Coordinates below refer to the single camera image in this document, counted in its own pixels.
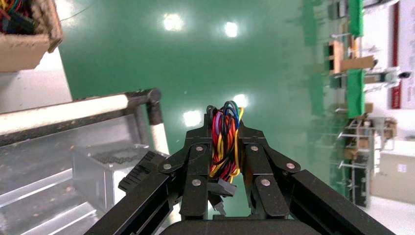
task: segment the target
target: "wire bundle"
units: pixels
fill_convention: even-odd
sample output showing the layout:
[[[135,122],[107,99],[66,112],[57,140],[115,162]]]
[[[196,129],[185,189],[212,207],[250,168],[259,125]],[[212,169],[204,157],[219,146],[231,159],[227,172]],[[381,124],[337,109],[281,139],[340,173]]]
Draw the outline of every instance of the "wire bundle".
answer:
[[[238,129],[244,114],[244,108],[238,108],[234,101],[226,101],[221,109],[209,105],[207,115],[212,123],[211,178],[221,178],[232,183],[240,173]]]
[[[12,12],[20,12],[22,15],[29,17],[30,13],[27,3],[27,0],[0,0],[0,25],[3,18],[11,19],[10,14]]]

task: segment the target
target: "green floor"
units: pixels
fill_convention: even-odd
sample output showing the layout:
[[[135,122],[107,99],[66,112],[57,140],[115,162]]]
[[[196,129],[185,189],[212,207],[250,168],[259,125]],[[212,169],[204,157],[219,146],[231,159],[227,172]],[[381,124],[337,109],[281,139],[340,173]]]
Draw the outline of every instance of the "green floor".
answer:
[[[74,99],[159,88],[173,153],[195,128],[185,125],[186,112],[202,114],[243,94],[246,126],[263,130],[271,147],[344,193],[336,183],[341,150],[333,145],[345,119],[334,116],[326,68],[325,44],[338,27],[329,1],[56,2],[74,13],[87,8],[62,22],[59,49]],[[166,30],[166,14],[180,15],[182,29]],[[237,24],[236,37],[226,36],[226,22]],[[239,192],[227,202],[228,215],[249,212]]]

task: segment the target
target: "black connector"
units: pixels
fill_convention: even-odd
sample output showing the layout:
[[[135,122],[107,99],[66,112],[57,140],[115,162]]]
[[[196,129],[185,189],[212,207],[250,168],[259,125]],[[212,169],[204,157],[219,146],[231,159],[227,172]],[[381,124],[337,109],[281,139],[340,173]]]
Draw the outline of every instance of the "black connector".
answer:
[[[207,183],[207,190],[212,194],[224,196],[224,197],[233,197],[236,192],[236,186],[219,179],[218,181],[209,181]]]
[[[207,194],[207,199],[215,211],[220,212],[221,215],[226,215],[226,212],[223,207],[223,200],[220,196],[209,192]]]
[[[10,11],[10,19],[3,18],[3,31],[7,34],[33,34],[39,25],[33,19],[22,15],[19,12]]]

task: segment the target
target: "green wire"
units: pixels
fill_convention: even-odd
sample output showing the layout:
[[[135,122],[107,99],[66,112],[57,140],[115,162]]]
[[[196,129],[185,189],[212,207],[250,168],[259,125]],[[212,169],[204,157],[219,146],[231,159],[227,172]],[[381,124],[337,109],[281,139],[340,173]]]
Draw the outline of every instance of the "green wire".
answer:
[[[14,5],[12,6],[12,8],[10,9],[10,11],[12,11],[12,10],[15,10],[16,8],[17,8],[17,4],[20,2],[21,0],[16,0],[15,2],[14,2]]]
[[[238,117],[237,118],[239,118],[239,107],[236,105],[236,102],[235,101],[233,101],[233,100],[231,100],[231,102],[235,105],[235,108],[236,108],[236,114],[238,115]]]

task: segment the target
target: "black frame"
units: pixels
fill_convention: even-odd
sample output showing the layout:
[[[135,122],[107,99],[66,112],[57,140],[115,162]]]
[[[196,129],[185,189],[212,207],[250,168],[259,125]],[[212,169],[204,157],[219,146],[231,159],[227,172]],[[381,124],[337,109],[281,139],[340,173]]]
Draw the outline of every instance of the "black frame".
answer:
[[[212,139],[205,115],[204,126],[188,131],[184,147],[170,158],[149,152],[120,183],[127,195],[85,234],[154,234],[180,199],[182,221],[167,227],[162,235],[393,234],[309,171],[301,170],[298,163],[273,150],[262,131],[241,122],[239,142],[250,216],[215,215],[207,220]],[[287,220],[288,215],[296,220]]]

